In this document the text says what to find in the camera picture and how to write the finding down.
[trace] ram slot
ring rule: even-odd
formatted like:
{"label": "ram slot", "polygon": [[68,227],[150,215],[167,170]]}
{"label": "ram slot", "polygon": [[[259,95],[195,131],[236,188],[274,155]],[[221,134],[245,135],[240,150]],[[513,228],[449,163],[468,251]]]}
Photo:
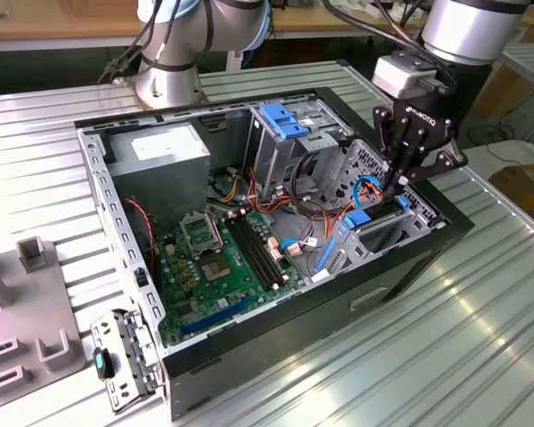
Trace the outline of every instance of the ram slot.
{"label": "ram slot", "polygon": [[227,222],[227,228],[238,244],[239,250],[246,258],[247,263],[257,276],[261,288],[264,291],[268,291],[273,285],[281,285],[283,277],[265,252],[249,223],[245,219],[232,220]]}

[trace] motherboard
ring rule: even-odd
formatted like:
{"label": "motherboard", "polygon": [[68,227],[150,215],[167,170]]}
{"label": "motherboard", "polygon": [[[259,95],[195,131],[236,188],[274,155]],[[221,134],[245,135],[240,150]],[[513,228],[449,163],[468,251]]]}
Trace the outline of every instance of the motherboard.
{"label": "motherboard", "polygon": [[167,344],[293,294],[304,286],[257,212],[196,213],[157,238]]}

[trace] blue drive bay latch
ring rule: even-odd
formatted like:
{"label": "blue drive bay latch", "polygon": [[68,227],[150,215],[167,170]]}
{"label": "blue drive bay latch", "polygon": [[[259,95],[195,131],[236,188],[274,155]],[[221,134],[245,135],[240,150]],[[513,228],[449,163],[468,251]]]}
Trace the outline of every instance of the blue drive bay latch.
{"label": "blue drive bay latch", "polygon": [[283,107],[280,102],[263,104],[260,110],[263,117],[283,140],[292,140],[299,136],[308,135],[311,132],[308,128],[302,127],[296,121],[295,114]]}

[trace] robotiq logo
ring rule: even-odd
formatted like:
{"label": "robotiq logo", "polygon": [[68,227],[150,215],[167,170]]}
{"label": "robotiq logo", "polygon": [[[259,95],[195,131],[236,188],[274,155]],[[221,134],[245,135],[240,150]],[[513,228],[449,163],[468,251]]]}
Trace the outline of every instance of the robotiq logo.
{"label": "robotiq logo", "polygon": [[429,116],[427,116],[425,113],[422,113],[421,111],[417,111],[416,109],[412,108],[412,107],[408,107],[408,111],[411,111],[413,114],[415,114],[416,116],[418,117],[421,117],[424,119],[425,122],[427,122],[429,125],[435,127],[435,124],[437,122],[435,122],[434,119],[430,118]]}

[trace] ridged metal surface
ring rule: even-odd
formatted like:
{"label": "ridged metal surface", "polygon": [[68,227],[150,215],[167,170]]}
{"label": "ridged metal surface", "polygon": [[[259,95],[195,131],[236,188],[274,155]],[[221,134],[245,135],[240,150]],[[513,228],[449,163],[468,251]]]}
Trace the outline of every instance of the ridged metal surface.
{"label": "ridged metal surface", "polygon": [[534,84],[534,43],[508,44],[500,61]]}
{"label": "ridged metal surface", "polygon": [[[203,78],[213,100],[330,86],[363,117],[385,102],[334,62]],[[72,121],[135,111],[125,87],[0,97],[0,252],[56,243],[89,365],[0,408],[0,425],[168,425],[159,397],[115,417],[89,324],[124,304]],[[476,224],[408,293],[176,425],[534,425],[534,230],[457,171],[434,184]]]}

